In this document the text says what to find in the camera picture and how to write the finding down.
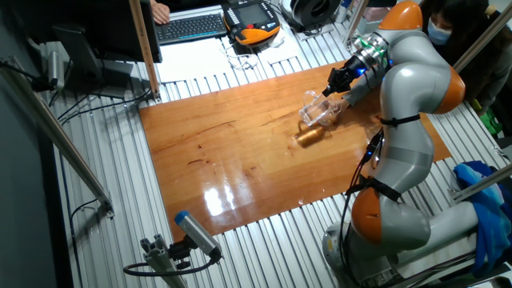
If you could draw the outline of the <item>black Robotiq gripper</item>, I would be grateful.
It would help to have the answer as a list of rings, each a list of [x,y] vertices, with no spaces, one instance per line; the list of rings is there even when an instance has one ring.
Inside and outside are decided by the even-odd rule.
[[[344,87],[352,83],[356,78],[359,78],[366,71],[366,65],[357,57],[352,57],[347,60],[343,67],[333,68],[328,77],[328,86],[322,92],[322,95],[329,97],[332,93],[341,93]]]

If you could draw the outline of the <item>helper bare hand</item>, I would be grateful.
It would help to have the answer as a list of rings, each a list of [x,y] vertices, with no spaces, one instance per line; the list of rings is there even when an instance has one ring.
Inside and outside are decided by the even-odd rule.
[[[330,106],[330,111],[326,116],[327,124],[332,125],[336,123],[338,116],[349,107],[350,103],[345,98],[335,100],[333,104]]]

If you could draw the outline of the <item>operator hand at keyboard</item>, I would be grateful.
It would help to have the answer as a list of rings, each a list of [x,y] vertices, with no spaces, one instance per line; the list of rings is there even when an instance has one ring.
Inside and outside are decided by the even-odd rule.
[[[170,21],[170,9],[165,4],[150,0],[154,21],[158,25],[165,25]]]

